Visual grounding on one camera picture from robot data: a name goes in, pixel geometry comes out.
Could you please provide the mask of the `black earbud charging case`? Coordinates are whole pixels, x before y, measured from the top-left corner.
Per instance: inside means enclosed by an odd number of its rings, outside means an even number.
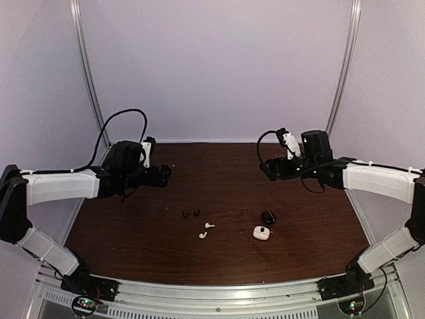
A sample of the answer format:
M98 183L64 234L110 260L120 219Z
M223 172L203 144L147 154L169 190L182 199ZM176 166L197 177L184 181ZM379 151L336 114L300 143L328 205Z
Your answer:
M261 214L261 218L262 218L262 221L268 225L274 224L276 222L276 218L272 211L264 211Z

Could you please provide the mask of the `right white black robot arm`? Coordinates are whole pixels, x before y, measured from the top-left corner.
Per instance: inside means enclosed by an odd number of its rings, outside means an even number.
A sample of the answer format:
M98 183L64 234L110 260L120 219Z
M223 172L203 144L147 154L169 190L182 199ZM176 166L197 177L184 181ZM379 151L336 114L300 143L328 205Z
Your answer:
M424 170L404 169L356 158L334 158L327 132L310 130L298 142L285 128L271 132L286 155L264 160L257 152L260 170L270 181L316 179L321 188L365 191L397 199L411 206L407 222L383 240L359 253L346 267L340 286L356 292L385 264L424 246Z

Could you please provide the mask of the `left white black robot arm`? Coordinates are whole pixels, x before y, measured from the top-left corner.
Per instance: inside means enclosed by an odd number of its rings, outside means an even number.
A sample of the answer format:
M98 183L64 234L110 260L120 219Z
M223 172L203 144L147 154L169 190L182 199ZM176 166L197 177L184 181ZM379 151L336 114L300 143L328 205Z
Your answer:
M48 263L81 295L95 290L89 266L75 253L38 229L27 217L27 208L65 199L129 197L141 186L166 187L171 177L167 165L152 165L155 140L123 141L110 147L99 166L68 171L24 171L8 165L1 176L1 240L17 245Z

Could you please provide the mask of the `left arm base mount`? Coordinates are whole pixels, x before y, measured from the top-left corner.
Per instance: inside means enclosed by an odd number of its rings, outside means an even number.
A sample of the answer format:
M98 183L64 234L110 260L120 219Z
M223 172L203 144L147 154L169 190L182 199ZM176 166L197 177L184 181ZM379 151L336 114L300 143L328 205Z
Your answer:
M118 291L118 282L92 276L87 273L64 276L60 288L91 299L113 302Z

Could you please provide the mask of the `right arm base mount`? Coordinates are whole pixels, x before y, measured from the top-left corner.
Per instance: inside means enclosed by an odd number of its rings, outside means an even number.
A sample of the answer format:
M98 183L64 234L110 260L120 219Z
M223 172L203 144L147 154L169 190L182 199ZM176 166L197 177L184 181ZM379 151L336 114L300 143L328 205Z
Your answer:
M367 274L348 272L339 276L324 277L317 282L317 286L321 299L331 300L372 289L375 287L375 283Z

